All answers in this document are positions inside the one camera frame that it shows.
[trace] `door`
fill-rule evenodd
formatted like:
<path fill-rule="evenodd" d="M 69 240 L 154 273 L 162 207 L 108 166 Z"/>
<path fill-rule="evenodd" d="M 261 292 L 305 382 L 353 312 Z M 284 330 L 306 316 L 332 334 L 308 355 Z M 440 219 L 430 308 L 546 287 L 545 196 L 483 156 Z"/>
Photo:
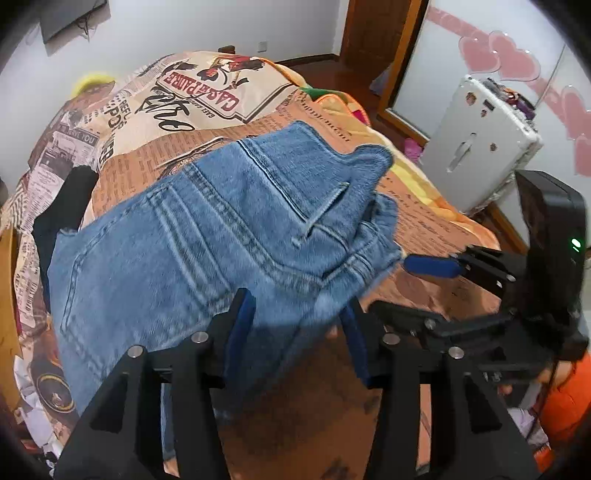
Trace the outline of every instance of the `door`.
<path fill-rule="evenodd" d="M 393 61 L 410 0 L 350 0 L 342 57 L 355 72 L 376 78 Z"/>

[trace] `white suitcase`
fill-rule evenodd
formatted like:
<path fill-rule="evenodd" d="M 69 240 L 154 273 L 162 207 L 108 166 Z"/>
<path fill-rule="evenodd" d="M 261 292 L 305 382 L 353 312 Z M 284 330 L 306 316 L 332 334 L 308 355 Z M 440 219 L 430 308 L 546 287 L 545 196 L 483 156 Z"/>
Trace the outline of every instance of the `white suitcase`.
<path fill-rule="evenodd" d="M 467 75 L 420 163 L 443 197 L 469 213 L 542 146 L 541 137 L 509 105 Z"/>

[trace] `silver bolt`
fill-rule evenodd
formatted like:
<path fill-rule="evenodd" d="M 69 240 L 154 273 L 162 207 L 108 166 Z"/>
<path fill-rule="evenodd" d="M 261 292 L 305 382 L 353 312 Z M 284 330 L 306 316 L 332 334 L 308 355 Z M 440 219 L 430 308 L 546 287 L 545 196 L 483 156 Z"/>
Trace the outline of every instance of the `silver bolt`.
<path fill-rule="evenodd" d="M 447 353 L 449 354 L 450 357 L 455 358 L 456 360 L 459 360 L 460 358 L 464 358 L 464 350 L 462 350 L 458 346 L 450 347 L 450 349 L 447 351 Z"/>
<path fill-rule="evenodd" d="M 194 334 L 191 335 L 191 341 L 193 343 L 207 342 L 208 338 L 209 338 L 209 335 L 207 334 L 207 332 L 195 332 Z"/>
<path fill-rule="evenodd" d="M 435 322 L 435 320 L 433 320 L 433 319 L 425 320 L 425 327 L 427 328 L 427 330 L 435 330 L 436 326 L 437 326 L 437 323 Z"/>
<path fill-rule="evenodd" d="M 144 353 L 144 347 L 142 347 L 141 345 L 130 346 L 127 350 L 127 354 L 131 358 L 138 358 L 142 353 Z"/>
<path fill-rule="evenodd" d="M 386 345 L 398 345 L 400 343 L 400 337 L 395 333 L 386 333 L 386 335 L 382 337 L 382 341 Z"/>

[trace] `blue denim jeans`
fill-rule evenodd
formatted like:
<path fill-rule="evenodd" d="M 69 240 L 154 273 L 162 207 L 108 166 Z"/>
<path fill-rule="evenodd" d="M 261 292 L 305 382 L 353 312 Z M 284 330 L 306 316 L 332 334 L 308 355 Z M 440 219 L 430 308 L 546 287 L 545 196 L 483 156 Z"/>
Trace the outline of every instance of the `blue denim jeans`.
<path fill-rule="evenodd" d="M 297 121 L 61 232 L 51 311 L 79 413 L 130 345 L 178 344 L 239 287 L 256 297 L 256 314 L 226 408 L 265 390 L 401 258 L 397 206 L 375 193 L 391 163 L 377 145 L 339 154 Z"/>

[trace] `pink object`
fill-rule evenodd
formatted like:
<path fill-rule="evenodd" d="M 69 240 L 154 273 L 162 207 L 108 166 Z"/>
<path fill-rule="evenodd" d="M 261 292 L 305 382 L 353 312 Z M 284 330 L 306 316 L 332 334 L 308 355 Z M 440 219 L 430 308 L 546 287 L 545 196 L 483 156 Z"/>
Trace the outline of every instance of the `pink object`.
<path fill-rule="evenodd" d="M 591 177 L 591 140 L 579 135 L 574 142 L 574 170 L 579 175 Z"/>
<path fill-rule="evenodd" d="M 580 93 L 573 87 L 565 87 L 560 96 L 568 138 L 575 140 L 582 134 L 591 138 L 591 112 L 585 110 Z"/>
<path fill-rule="evenodd" d="M 488 35 L 462 37 L 458 46 L 470 73 L 491 73 L 501 67 L 501 58 L 490 48 Z"/>
<path fill-rule="evenodd" d="M 412 138 L 404 139 L 404 155 L 414 164 L 418 164 L 421 153 L 423 153 L 423 149 Z"/>
<path fill-rule="evenodd" d="M 516 48 L 515 42 L 508 34 L 494 31 L 488 37 L 489 47 L 501 58 L 501 80 L 531 82 L 540 76 L 540 62 L 529 50 Z"/>

